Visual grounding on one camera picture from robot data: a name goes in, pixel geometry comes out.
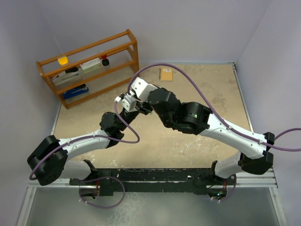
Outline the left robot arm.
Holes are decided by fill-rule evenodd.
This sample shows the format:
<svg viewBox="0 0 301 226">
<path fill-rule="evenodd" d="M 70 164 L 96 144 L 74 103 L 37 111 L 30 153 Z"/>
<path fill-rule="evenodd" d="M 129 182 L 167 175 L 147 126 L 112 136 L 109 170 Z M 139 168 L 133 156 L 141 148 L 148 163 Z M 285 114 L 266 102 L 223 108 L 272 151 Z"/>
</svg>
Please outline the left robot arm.
<svg viewBox="0 0 301 226">
<path fill-rule="evenodd" d="M 138 103 L 135 110 L 120 113 L 106 112 L 102 116 L 100 129 L 73 138 L 57 139 L 54 135 L 47 136 L 28 157 L 27 163 L 32 169 L 30 180 L 37 180 L 45 186 L 59 178 L 82 180 L 91 185 L 96 181 L 97 173 L 89 161 L 75 162 L 72 159 L 98 149 L 106 149 L 125 143 L 123 131 L 142 113 L 148 115 L 152 108 L 148 103 Z"/>
</svg>

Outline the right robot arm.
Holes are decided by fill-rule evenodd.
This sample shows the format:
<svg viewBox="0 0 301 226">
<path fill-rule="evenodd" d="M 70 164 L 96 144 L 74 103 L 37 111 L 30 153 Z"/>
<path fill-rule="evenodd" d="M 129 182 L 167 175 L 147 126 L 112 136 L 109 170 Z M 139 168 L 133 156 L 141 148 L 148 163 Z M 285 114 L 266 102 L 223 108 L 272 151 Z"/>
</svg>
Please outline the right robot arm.
<svg viewBox="0 0 301 226">
<path fill-rule="evenodd" d="M 242 171 L 262 175 L 272 167 L 273 154 L 265 142 L 274 142 L 273 134 L 252 133 L 232 123 L 225 125 L 210 108 L 197 102 L 181 103 L 165 88 L 150 91 L 143 100 L 150 104 L 166 128 L 213 138 L 237 149 L 231 157 L 213 162 L 213 170 L 209 172 L 212 183 L 220 184 Z"/>
</svg>

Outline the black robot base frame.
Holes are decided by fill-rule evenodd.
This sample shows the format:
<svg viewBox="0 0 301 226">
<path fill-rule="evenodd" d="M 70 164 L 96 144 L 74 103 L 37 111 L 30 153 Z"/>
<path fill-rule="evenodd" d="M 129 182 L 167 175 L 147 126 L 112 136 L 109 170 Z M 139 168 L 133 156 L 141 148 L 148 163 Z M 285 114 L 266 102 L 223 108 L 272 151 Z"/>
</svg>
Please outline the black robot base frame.
<svg viewBox="0 0 301 226">
<path fill-rule="evenodd" d="M 116 192 L 140 193 L 192 193 L 196 195 L 227 195 L 227 186 L 236 183 L 236 175 L 227 179 L 214 175 L 213 168 L 179 169 L 104 169 L 95 168 L 88 163 L 91 173 L 83 180 L 72 178 L 70 185 L 85 190 L 85 196 L 94 196 L 88 192 L 88 186 L 95 186 L 99 196 L 112 196 Z"/>
</svg>

